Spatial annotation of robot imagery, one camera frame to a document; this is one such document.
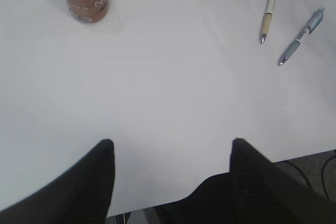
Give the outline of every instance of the cable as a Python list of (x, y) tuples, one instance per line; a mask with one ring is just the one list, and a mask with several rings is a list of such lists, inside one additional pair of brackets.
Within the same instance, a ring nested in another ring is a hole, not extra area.
[(306, 184), (309, 187), (309, 189), (313, 191), (313, 187), (311, 186), (311, 184), (309, 182), (309, 179), (307, 178), (307, 176), (304, 174), (304, 172), (297, 165), (293, 164), (290, 161), (282, 161), (282, 162), (285, 163), (285, 164), (287, 164), (287, 165), (292, 166), (293, 168), (295, 168), (295, 170), (297, 170), (301, 174), (301, 176), (303, 177), (303, 179), (306, 181)]
[(328, 195), (327, 188), (325, 187), (326, 185), (325, 185), (325, 182), (324, 182), (324, 170), (325, 170), (326, 166), (328, 165), (328, 163), (329, 163), (330, 161), (332, 161), (334, 158), (336, 158), (336, 150), (335, 150), (334, 152), (335, 152), (335, 155), (332, 156), (332, 157), (329, 157), (329, 158), (327, 159), (327, 161), (325, 161), (325, 163), (324, 163), (323, 166), (322, 166), (322, 170), (321, 170), (321, 182), (322, 182), (322, 187), (323, 187), (323, 190), (324, 190), (324, 194), (325, 194), (325, 196), (326, 196), (328, 199), (330, 199), (330, 197), (329, 197), (329, 195)]

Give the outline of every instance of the white tabletop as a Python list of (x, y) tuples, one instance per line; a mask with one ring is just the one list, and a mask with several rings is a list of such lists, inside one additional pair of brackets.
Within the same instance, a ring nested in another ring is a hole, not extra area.
[[(1, 0), (0, 209), (114, 140), (109, 215), (182, 199), (244, 137), (272, 161), (336, 148), (336, 2), (110, 0), (94, 25), (65, 0)], [(313, 12), (324, 20), (282, 67)]]

